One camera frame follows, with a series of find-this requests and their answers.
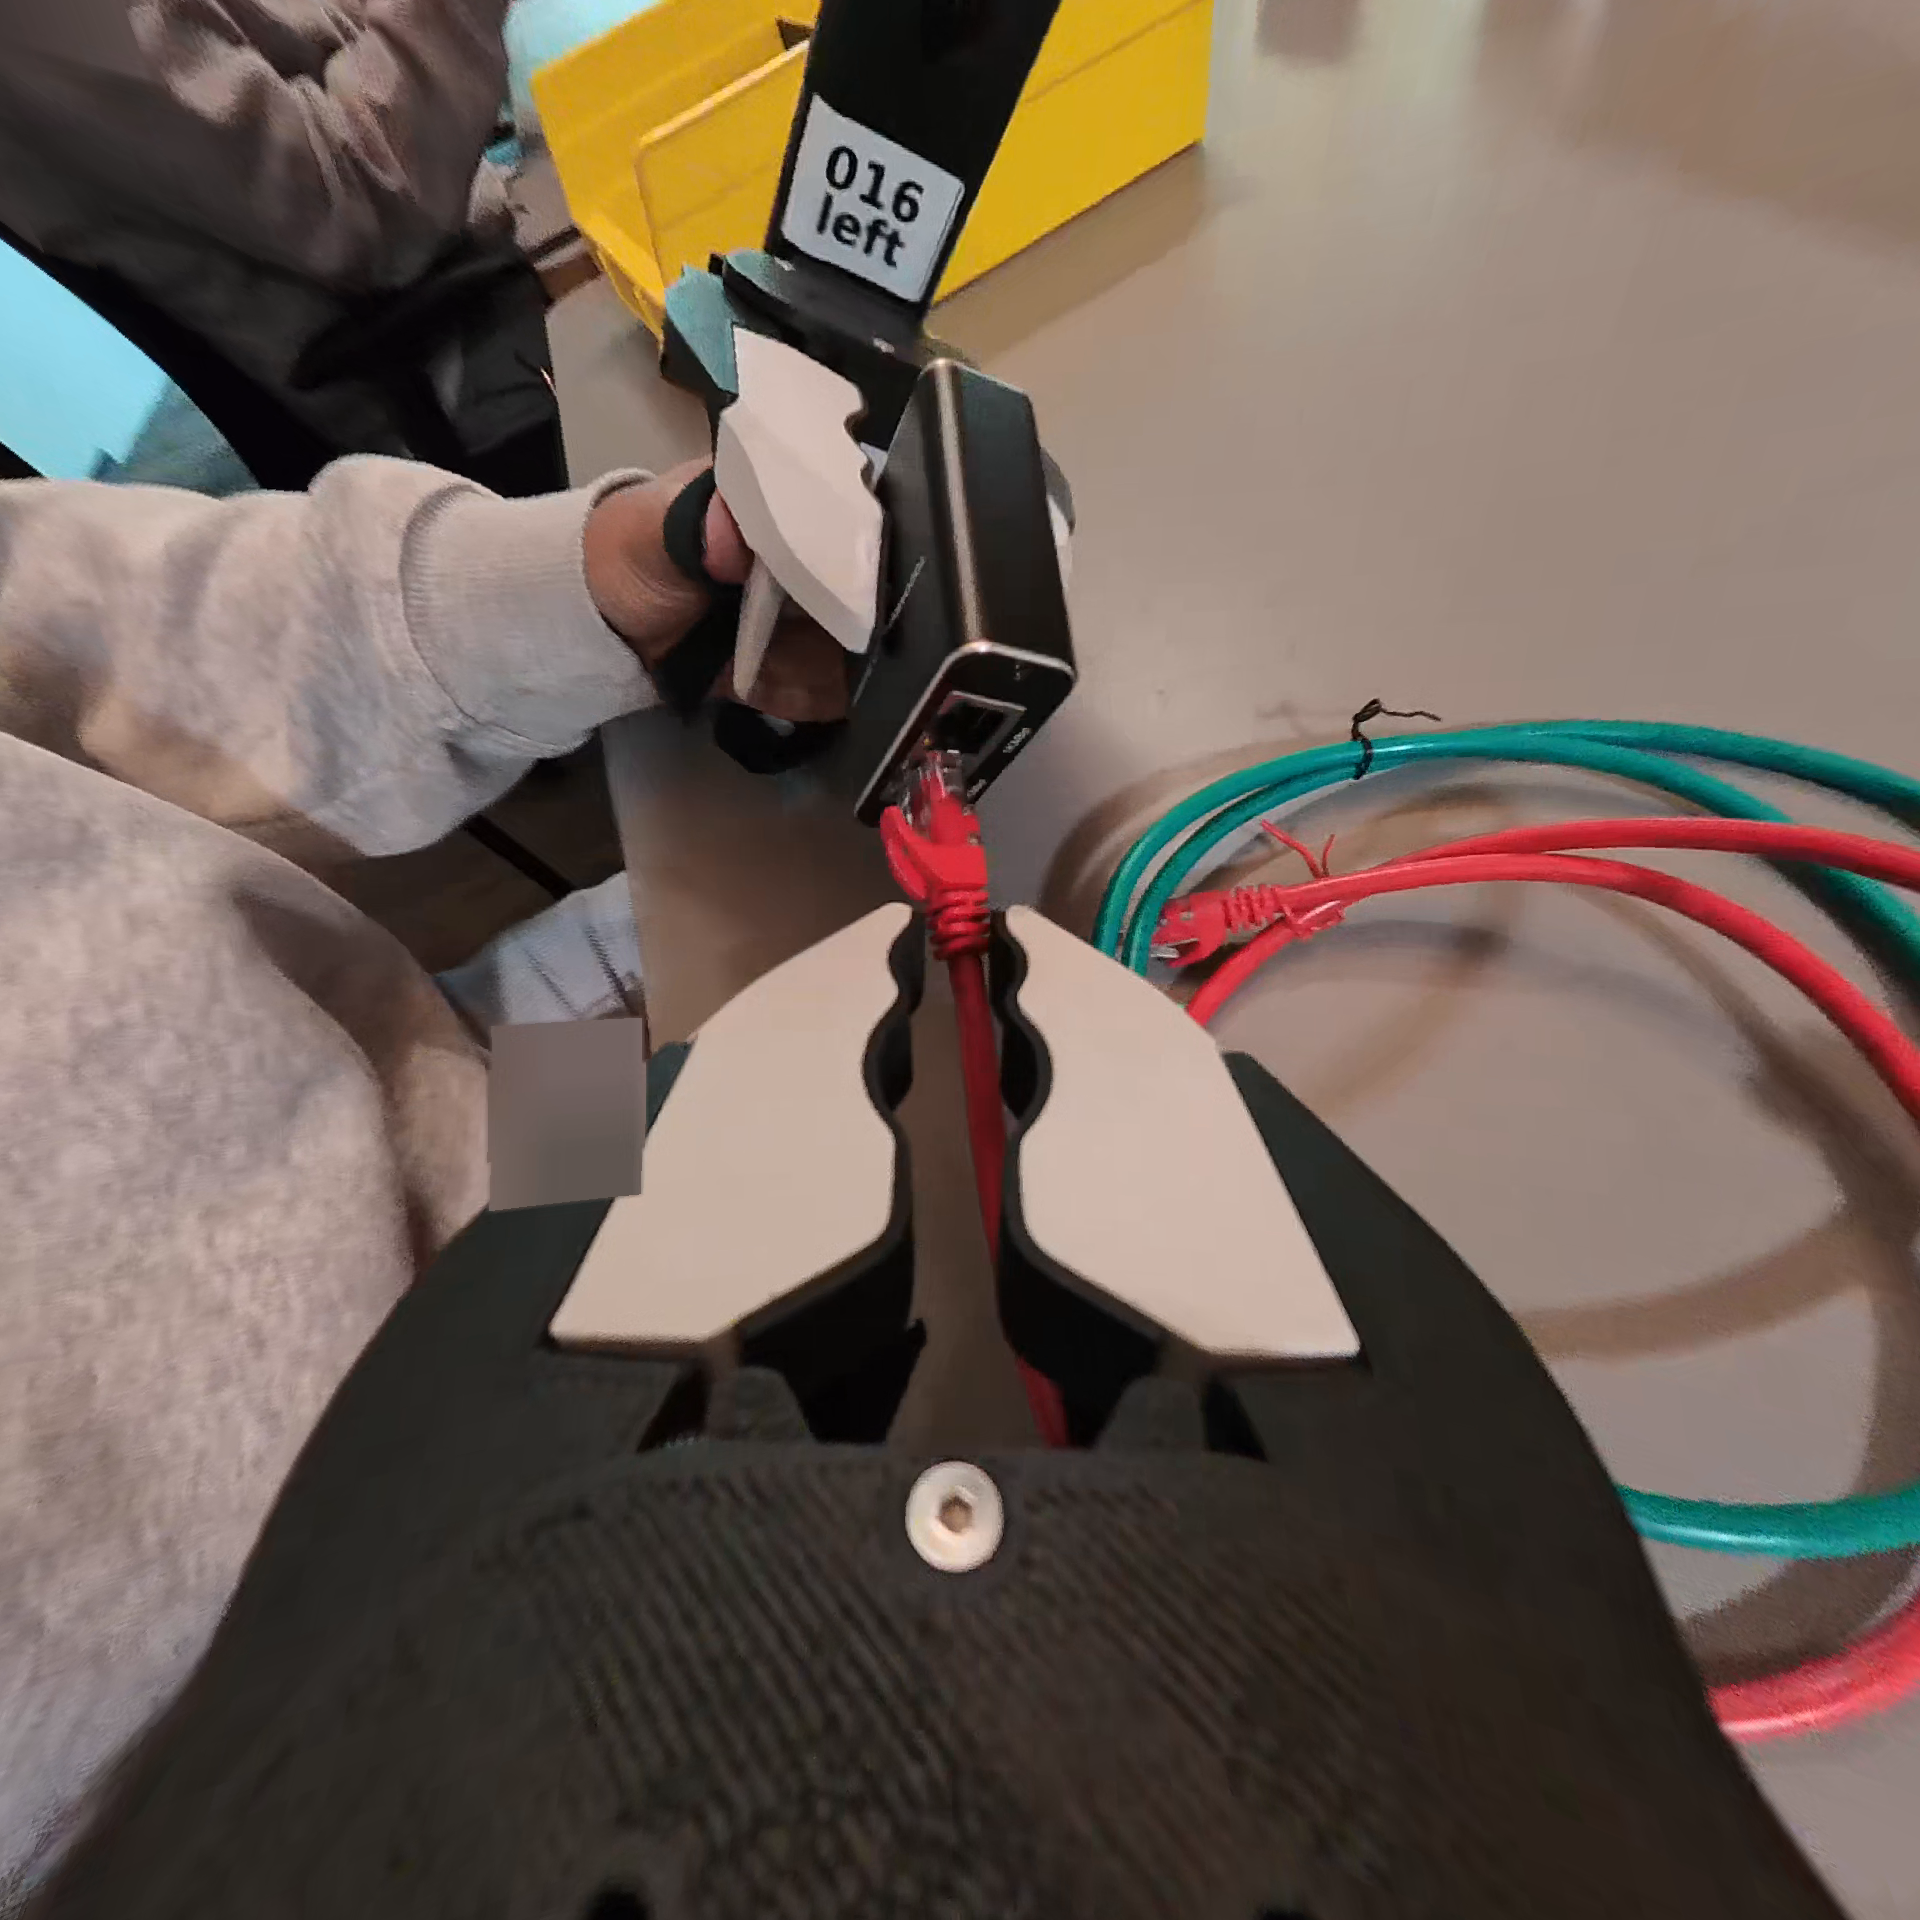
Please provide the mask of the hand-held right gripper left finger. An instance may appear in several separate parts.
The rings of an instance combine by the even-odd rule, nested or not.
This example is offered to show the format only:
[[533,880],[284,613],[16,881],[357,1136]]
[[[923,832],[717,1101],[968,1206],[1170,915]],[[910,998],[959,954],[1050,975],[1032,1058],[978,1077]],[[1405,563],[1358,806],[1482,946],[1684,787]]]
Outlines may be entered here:
[[867,1253],[896,1133],[867,1055],[902,1000],[904,902],[799,950],[695,1032],[640,1191],[608,1208],[549,1335],[565,1350],[699,1349]]

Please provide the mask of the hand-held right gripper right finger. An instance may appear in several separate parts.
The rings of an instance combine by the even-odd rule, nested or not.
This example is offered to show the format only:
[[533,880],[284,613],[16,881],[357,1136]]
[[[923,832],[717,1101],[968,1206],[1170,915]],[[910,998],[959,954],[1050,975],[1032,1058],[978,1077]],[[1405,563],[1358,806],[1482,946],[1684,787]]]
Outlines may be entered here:
[[1012,1007],[1047,1089],[1016,1152],[1019,1214],[1067,1279],[1220,1359],[1354,1359],[1359,1342],[1204,1025],[1028,904],[1004,919]]

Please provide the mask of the black network switch box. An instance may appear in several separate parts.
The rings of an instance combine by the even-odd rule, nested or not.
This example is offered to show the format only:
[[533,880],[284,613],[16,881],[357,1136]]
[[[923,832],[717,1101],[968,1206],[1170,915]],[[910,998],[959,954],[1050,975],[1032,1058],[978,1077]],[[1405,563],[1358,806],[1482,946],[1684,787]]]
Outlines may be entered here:
[[1022,390],[948,355],[918,373],[878,474],[880,619],[829,754],[861,825],[923,760],[978,801],[1071,696],[1071,517],[1050,474]]

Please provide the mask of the person's left forearm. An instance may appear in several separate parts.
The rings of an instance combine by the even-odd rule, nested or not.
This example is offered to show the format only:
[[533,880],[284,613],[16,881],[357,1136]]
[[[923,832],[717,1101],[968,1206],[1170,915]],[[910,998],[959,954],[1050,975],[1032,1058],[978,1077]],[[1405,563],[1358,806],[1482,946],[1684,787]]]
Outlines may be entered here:
[[172,809],[418,850],[656,698],[586,533],[643,470],[504,497],[396,458],[296,493],[3,486],[4,839]]

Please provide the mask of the grey desk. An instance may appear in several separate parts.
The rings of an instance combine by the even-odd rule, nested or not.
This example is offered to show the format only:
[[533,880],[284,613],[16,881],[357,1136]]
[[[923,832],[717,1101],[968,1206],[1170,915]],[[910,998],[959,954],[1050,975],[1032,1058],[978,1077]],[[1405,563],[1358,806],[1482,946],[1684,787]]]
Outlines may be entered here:
[[[1915,3],[1218,3],[1206,145],[954,298],[1071,479],[1083,682],[982,816],[1117,853],[1356,709],[1915,775]],[[1218,1018],[1613,1472],[1915,1477],[1915,1131],[1773,973],[1548,885],[1367,902]]]

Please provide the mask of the person's left hand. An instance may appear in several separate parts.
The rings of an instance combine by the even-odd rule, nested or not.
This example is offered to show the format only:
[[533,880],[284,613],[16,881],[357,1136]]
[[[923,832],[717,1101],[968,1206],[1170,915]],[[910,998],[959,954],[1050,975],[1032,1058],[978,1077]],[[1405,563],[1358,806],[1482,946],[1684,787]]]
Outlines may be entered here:
[[709,461],[685,461],[605,491],[582,527],[590,599],[632,649],[663,704],[691,713],[720,696],[783,725],[837,726],[847,714],[847,655],[791,601],[782,603],[744,690],[736,688],[731,653],[714,655],[710,674],[695,685],[691,638],[730,613],[752,563],[754,553],[715,493]]

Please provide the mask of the large yellow plastic bin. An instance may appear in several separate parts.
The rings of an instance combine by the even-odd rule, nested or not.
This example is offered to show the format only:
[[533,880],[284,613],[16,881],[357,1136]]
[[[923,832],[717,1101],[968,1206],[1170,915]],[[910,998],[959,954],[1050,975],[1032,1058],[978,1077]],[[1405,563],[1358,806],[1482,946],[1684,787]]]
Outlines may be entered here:
[[[522,136],[539,136],[612,294],[664,338],[664,290],[760,239],[799,103],[810,1],[516,3]],[[938,298],[1202,142],[1212,3],[1061,3]]]

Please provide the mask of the person's white shoe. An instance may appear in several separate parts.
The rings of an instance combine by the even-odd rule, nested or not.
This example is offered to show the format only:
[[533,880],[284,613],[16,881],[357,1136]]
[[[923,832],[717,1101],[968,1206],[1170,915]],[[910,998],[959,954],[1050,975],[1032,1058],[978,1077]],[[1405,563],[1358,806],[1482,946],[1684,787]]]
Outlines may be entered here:
[[618,870],[504,928],[466,961],[438,971],[437,985],[478,1037],[504,1023],[640,1016],[631,877]]

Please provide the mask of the black twist tie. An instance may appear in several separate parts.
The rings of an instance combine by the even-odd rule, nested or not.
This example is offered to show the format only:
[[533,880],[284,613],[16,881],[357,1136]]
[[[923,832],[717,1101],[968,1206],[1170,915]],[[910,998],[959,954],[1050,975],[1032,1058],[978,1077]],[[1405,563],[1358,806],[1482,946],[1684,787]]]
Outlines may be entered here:
[[1354,745],[1354,781],[1370,777],[1375,765],[1378,745],[1374,728],[1378,722],[1429,722],[1443,726],[1444,717],[1430,709],[1391,709],[1381,698],[1370,698],[1350,714],[1349,725],[1349,741]]

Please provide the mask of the person's grey sweatshirt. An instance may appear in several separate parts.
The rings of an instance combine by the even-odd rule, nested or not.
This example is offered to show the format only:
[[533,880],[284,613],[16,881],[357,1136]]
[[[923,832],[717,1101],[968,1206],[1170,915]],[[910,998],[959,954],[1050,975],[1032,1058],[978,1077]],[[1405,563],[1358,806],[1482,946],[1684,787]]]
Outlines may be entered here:
[[4,1913],[221,1619],[484,1195],[486,1067],[279,850],[4,743]]

